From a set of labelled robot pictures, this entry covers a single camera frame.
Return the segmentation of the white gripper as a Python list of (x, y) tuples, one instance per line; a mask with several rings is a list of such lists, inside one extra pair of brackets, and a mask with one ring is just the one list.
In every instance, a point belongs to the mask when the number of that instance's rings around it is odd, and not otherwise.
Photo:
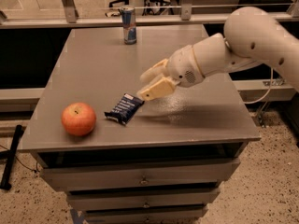
[(175, 51), (168, 60), (163, 59), (145, 71), (140, 81), (148, 85), (136, 95), (144, 101), (155, 100), (172, 94), (177, 85), (189, 88), (201, 83), (204, 78), (193, 47), (188, 45)]

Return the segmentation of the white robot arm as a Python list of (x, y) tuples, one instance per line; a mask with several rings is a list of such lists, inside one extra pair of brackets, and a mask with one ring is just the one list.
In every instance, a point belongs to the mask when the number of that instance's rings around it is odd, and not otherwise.
[(144, 72), (137, 97), (150, 101), (189, 88), (218, 73), (264, 63), (299, 91), (299, 39), (257, 7), (242, 7), (226, 20), (223, 32), (175, 51)]

